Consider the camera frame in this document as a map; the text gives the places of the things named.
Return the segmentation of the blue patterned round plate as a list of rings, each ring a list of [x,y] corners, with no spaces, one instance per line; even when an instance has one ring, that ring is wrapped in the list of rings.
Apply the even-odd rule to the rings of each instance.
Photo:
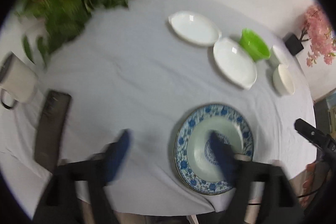
[[[173,159],[179,178],[194,192],[216,196],[232,189],[216,155],[217,145],[253,159],[253,133],[243,114],[222,103],[205,104],[187,114],[176,133]]]

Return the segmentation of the cream white bowl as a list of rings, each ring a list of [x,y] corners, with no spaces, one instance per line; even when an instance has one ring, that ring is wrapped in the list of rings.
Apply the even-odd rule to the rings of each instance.
[[[276,91],[281,96],[291,96],[295,93],[293,78],[285,65],[280,64],[277,66],[272,80]]]

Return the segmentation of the white oval dish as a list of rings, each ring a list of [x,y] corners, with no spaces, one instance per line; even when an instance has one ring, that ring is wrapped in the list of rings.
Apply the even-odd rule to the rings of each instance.
[[[257,80],[257,68],[252,58],[230,38],[222,38],[213,46],[215,64],[233,84],[250,90]]]
[[[168,16],[168,23],[177,36],[200,47],[213,46],[222,37],[214,22],[196,12],[175,12]]]

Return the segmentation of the green plastic bowl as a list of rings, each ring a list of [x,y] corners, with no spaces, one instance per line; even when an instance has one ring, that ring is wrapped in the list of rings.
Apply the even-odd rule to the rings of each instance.
[[[249,28],[242,29],[239,44],[254,62],[270,58],[270,50],[264,40]]]

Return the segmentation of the black smartphone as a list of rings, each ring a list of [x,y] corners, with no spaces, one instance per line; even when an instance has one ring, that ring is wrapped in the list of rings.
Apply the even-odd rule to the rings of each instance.
[[[35,135],[34,161],[52,173],[58,166],[63,129],[71,106],[67,93],[49,90]]]

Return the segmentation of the grey tablecloth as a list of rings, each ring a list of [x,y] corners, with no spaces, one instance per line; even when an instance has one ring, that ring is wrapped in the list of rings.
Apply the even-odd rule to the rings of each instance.
[[[49,179],[33,159],[35,127],[48,89],[73,99],[63,159],[84,160],[122,129],[131,129],[126,162],[107,188],[113,207],[123,213],[191,215],[226,207],[230,193],[202,196],[173,171],[175,132],[194,108],[207,103],[227,104],[242,113],[253,133],[255,161],[279,160],[295,177],[315,160],[315,147],[294,129],[298,118],[315,122],[309,87],[295,59],[288,57],[292,96],[276,93],[266,61],[258,62],[253,87],[241,90],[219,73],[211,49],[187,44],[168,28],[167,17],[179,10],[205,15],[233,39],[250,28],[269,46],[282,44],[265,27],[210,0],[132,0],[128,9],[94,14],[82,36],[52,56],[39,76],[35,98],[1,115],[1,169],[28,215]]]

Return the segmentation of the black flower pot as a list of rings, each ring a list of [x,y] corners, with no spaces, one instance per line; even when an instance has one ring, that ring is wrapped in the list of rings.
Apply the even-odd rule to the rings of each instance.
[[[296,56],[304,49],[301,40],[293,33],[287,33],[284,36],[283,41],[292,56]]]

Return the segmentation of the pink blossom artificial tree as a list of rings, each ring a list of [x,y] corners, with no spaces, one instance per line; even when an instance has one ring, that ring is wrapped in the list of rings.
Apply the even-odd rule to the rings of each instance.
[[[335,59],[335,33],[334,29],[319,4],[313,4],[303,14],[301,39],[307,36],[310,40],[310,50],[307,53],[306,65],[313,67],[322,57],[327,65]]]

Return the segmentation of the white enamel mug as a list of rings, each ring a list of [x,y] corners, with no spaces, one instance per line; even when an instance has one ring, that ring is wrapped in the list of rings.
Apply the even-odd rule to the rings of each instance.
[[[37,83],[37,74],[14,53],[9,53],[1,66],[1,105],[11,110],[17,103],[28,102],[35,92]],[[14,100],[12,105],[4,102],[5,93]]]

